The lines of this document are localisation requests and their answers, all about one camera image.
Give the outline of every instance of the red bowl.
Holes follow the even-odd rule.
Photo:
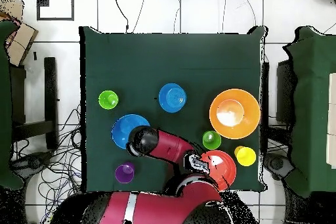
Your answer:
[[[218,190],[225,190],[234,182],[237,169],[234,160],[221,150],[210,150],[201,155],[201,159],[209,164],[210,177],[218,186]]]

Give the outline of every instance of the yellow cup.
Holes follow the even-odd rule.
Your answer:
[[[237,161],[242,166],[250,166],[255,163],[257,159],[257,155],[252,148],[248,148],[246,146],[238,146],[234,150],[234,155],[237,158]]]

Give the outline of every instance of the cup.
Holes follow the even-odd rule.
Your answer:
[[[257,159],[255,151],[246,146],[238,146],[234,150],[234,155],[236,156],[238,163],[242,166],[251,166]]]
[[[120,183],[130,183],[134,177],[134,165],[131,162],[125,162],[115,170],[115,178]]]
[[[118,101],[118,96],[113,91],[103,91],[98,98],[99,105],[107,110],[116,107]]]
[[[222,143],[222,138],[216,131],[206,131],[203,134],[203,146],[208,150],[217,149]]]

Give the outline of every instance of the cardboard box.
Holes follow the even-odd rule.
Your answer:
[[[0,0],[0,11],[19,21],[24,12],[23,0]]]
[[[9,17],[1,16],[0,21],[2,20],[10,20]],[[12,33],[6,40],[6,49],[9,55],[9,62],[15,66],[21,64],[27,53],[36,38],[38,33],[33,27],[25,23],[21,23],[17,20],[13,20],[12,22],[19,26],[18,30]]]

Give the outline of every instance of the orange bowl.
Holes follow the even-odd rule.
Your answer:
[[[229,139],[241,139],[257,128],[260,107],[253,95],[241,89],[226,90],[213,100],[210,122],[216,132]]]

